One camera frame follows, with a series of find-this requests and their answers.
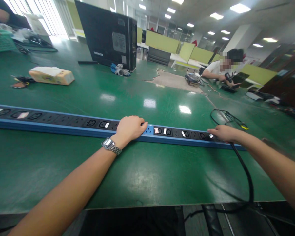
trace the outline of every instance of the green workbench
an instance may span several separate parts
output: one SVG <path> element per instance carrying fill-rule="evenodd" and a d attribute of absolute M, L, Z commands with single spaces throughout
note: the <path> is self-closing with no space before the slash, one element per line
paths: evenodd
<path fill-rule="evenodd" d="M 295 138 L 295 120 L 279 111 L 254 105 L 244 93 L 190 93 L 158 87 L 151 80 L 162 69 L 137 61 L 129 78 L 103 65 L 78 65 L 90 60 L 85 44 L 53 38 L 58 53 L 0 53 L 0 104 L 121 119 L 138 115 L 151 124 L 206 130 L 214 128 L 210 112 L 230 111 L 250 128 L 287 151 Z M 35 66 L 71 70 L 69 86 L 43 83 L 14 89 L 11 75 L 28 75 Z M 187 106 L 191 114 L 179 106 Z M 101 147 L 101 138 L 0 129 L 0 214 L 27 212 L 72 170 Z M 241 151 L 254 182 L 255 201 L 284 200 L 248 152 Z M 87 209 L 237 202 L 248 199 L 246 175 L 232 150 L 133 142 L 111 166 Z"/>

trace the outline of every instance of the black computer case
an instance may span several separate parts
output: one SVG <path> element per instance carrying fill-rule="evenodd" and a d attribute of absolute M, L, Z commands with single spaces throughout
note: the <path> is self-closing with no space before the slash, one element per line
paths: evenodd
<path fill-rule="evenodd" d="M 137 59 L 137 21 L 93 5 L 75 1 L 93 61 L 123 64 L 133 72 Z"/>

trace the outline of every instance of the blue power strip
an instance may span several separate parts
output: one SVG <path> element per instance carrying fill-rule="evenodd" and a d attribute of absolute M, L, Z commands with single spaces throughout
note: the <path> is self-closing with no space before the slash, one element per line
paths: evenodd
<path fill-rule="evenodd" d="M 119 120 L 0 105 L 0 128 L 106 138 L 116 133 Z M 137 141 L 232 149 L 205 131 L 148 125 Z M 245 150 L 235 145 L 238 150 Z"/>

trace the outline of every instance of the silver wristwatch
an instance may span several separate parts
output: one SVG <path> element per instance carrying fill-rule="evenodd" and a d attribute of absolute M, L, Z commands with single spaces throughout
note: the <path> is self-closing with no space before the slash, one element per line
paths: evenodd
<path fill-rule="evenodd" d="M 116 147 L 115 142 L 112 141 L 110 138 L 106 138 L 103 142 L 102 142 L 102 146 L 109 151 L 112 151 L 114 153 L 116 153 L 117 155 L 119 155 L 122 150 L 119 149 L 118 147 Z"/>

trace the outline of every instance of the hand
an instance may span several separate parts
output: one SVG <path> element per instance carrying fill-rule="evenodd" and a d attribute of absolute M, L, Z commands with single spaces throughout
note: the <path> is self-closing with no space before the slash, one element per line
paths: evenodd
<path fill-rule="evenodd" d="M 226 142 L 233 143 L 238 142 L 240 140 L 240 136 L 243 133 L 245 134 L 243 131 L 225 125 L 219 125 L 215 127 L 215 129 L 208 129 L 207 131 Z"/>
<path fill-rule="evenodd" d="M 219 75 L 218 79 L 219 79 L 219 81 L 224 81 L 224 80 L 226 80 L 226 77 L 225 77 L 225 75 Z"/>
<path fill-rule="evenodd" d="M 138 116 L 126 116 L 121 119 L 117 132 L 111 137 L 116 146 L 123 149 L 130 141 L 138 138 L 147 129 L 148 123 Z"/>

